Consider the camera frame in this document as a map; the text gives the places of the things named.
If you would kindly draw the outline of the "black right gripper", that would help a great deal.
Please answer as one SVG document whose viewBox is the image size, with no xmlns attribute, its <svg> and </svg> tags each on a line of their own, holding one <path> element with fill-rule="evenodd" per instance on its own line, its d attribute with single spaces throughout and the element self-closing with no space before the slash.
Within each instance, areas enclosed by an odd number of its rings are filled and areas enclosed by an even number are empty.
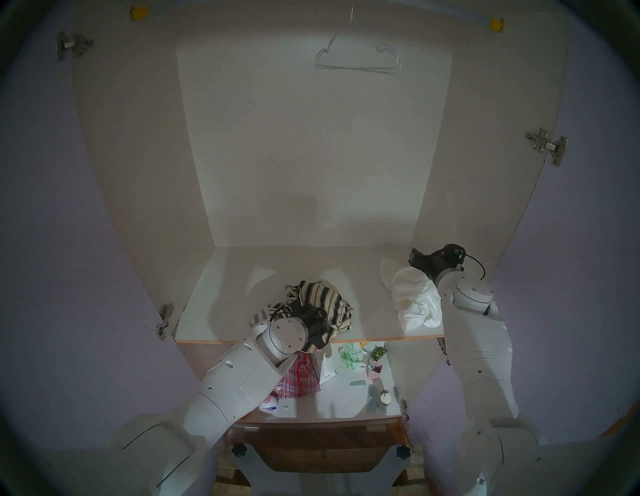
<svg viewBox="0 0 640 496">
<path fill-rule="evenodd" d="M 425 256 L 418 249 L 412 248 L 409 253 L 409 265 L 414 268 L 424 268 L 428 278 L 437 281 L 440 276 L 460 270 L 461 250 L 441 249 Z"/>
</svg>

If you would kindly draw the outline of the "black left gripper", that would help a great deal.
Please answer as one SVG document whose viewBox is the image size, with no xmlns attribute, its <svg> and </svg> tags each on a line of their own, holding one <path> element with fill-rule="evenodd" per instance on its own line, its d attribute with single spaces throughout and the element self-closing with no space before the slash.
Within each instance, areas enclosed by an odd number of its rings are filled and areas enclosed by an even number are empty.
<svg viewBox="0 0 640 496">
<path fill-rule="evenodd" d="M 301 352 L 319 351 L 329 344 L 334 330 L 329 325 L 328 313 L 323 307 L 302 306 L 298 318 L 306 327 L 306 341 Z"/>
</svg>

